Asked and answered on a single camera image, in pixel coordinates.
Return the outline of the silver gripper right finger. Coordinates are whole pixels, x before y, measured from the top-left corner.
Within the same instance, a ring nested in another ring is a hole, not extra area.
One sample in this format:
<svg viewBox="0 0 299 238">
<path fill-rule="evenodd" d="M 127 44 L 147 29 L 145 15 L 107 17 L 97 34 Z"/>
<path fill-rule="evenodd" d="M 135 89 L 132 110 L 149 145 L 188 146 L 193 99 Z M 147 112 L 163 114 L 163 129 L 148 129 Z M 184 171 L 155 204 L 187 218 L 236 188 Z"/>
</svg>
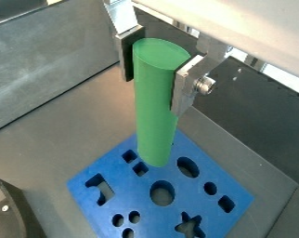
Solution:
<svg viewBox="0 0 299 238">
<path fill-rule="evenodd" d="M 196 95 L 209 95 L 216 81 L 208 76 L 211 71 L 227 60 L 229 46 L 219 39 L 200 33 L 193 56 L 176 70 L 172 101 L 169 109 L 181 116 L 192 106 Z"/>
</svg>

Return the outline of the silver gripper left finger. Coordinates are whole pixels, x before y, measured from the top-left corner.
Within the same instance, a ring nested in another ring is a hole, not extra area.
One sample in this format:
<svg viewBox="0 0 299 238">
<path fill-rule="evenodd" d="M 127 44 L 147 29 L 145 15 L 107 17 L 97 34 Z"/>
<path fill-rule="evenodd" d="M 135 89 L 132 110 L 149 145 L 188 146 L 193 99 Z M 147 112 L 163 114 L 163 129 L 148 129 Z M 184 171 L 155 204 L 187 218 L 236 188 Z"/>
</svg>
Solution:
<svg viewBox="0 0 299 238">
<path fill-rule="evenodd" d="M 132 0 L 103 0 L 103 2 L 116 31 L 123 79 L 129 82 L 133 79 L 132 45 L 145 37 L 145 28 L 137 22 Z"/>
</svg>

